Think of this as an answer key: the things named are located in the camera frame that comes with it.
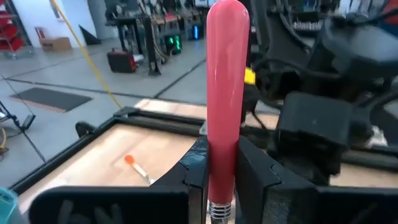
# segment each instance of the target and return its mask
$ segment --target orange cap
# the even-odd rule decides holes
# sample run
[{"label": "orange cap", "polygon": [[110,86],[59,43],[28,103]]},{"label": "orange cap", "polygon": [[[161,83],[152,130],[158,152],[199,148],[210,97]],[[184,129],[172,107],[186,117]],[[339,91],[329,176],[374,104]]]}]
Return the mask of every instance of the orange cap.
[{"label": "orange cap", "polygon": [[134,164],[134,158],[132,155],[126,155],[124,156],[124,161],[129,164],[129,165],[133,165]]}]

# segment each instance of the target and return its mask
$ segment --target cardboard box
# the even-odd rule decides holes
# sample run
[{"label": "cardboard box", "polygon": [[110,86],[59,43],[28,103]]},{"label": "cardboard box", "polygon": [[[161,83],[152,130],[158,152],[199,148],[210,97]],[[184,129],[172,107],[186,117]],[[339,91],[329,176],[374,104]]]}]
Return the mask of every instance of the cardboard box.
[{"label": "cardboard box", "polygon": [[51,52],[61,52],[72,48],[68,37],[44,38],[40,40],[40,44],[44,51]]}]

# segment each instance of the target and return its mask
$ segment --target metal threaded end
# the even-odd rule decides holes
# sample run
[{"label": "metal threaded end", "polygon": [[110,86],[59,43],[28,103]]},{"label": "metal threaded end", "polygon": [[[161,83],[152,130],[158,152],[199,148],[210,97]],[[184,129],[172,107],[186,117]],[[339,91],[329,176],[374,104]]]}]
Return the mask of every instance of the metal threaded end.
[{"label": "metal threaded end", "polygon": [[231,203],[217,204],[210,202],[209,215],[212,219],[228,219],[231,216]]}]

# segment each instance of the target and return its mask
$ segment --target concrete floor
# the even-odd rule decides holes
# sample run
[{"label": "concrete floor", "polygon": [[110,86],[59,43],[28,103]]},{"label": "concrete floor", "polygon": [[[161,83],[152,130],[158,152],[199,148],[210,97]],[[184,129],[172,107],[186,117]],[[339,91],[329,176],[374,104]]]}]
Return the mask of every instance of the concrete floor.
[{"label": "concrete floor", "polygon": [[[88,47],[88,52],[122,106],[132,106],[142,98],[206,103],[204,41],[185,43],[182,54],[161,67],[162,76],[156,78],[147,76],[145,66],[130,75],[112,73],[106,53],[118,45],[115,41],[108,41]],[[103,87],[78,49],[67,53],[36,50],[33,57],[19,60],[2,58],[0,74],[0,100],[8,110],[22,121],[28,114],[37,115],[27,131],[34,146],[24,135],[7,141],[9,151],[0,162],[0,169],[6,170],[0,172],[0,185],[4,187],[14,184],[43,164],[34,150],[35,147],[49,160],[77,140],[74,128],[76,122],[87,121],[99,125],[118,110],[111,98],[103,93]],[[85,95],[93,100],[70,112],[56,113],[33,106],[27,107],[9,98],[16,92],[36,86]],[[264,105],[260,105],[258,109],[270,111]],[[4,125],[13,128],[12,123],[7,122]]]}]

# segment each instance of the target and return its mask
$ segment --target wooden board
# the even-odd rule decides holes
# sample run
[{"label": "wooden board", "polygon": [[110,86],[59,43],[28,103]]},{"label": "wooden board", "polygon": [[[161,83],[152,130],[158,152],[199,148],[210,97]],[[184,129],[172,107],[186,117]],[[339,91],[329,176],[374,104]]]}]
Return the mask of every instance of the wooden board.
[{"label": "wooden board", "polygon": [[[183,105],[159,100],[142,100],[136,107],[181,116],[206,117],[205,106]],[[268,128],[277,124],[277,115],[261,115]],[[247,123],[258,125],[250,116]],[[123,157],[132,154],[152,179],[163,176],[195,142],[195,138],[116,125],[86,146],[51,174],[20,196],[25,212],[43,190],[61,185],[145,186],[145,180],[127,166]],[[343,164],[341,175],[332,184],[345,186],[397,187],[398,175]]]}]

